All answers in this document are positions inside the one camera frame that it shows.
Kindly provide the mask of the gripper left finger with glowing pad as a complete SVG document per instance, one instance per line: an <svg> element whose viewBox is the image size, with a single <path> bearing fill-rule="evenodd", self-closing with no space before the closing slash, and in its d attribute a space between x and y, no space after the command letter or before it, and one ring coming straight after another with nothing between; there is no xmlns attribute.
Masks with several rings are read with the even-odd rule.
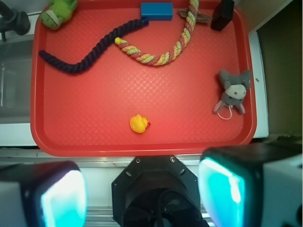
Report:
<svg viewBox="0 0 303 227"><path fill-rule="evenodd" d="M2 227L82 227L87 209L86 178L72 161L0 169Z"/></svg>

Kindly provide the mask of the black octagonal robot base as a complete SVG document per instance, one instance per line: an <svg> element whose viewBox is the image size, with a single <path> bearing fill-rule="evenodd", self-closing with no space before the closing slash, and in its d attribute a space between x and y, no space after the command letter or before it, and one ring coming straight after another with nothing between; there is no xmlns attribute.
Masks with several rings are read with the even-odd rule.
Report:
<svg viewBox="0 0 303 227"><path fill-rule="evenodd" d="M198 178L175 156L135 157L112 182L121 227L207 227Z"/></svg>

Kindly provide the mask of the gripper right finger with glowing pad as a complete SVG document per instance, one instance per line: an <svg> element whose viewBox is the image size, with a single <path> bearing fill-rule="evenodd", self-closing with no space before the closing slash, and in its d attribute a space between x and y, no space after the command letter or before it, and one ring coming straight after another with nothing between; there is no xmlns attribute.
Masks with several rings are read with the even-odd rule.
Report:
<svg viewBox="0 0 303 227"><path fill-rule="evenodd" d="M300 227L303 147L267 142L208 148L198 186L217 227Z"/></svg>

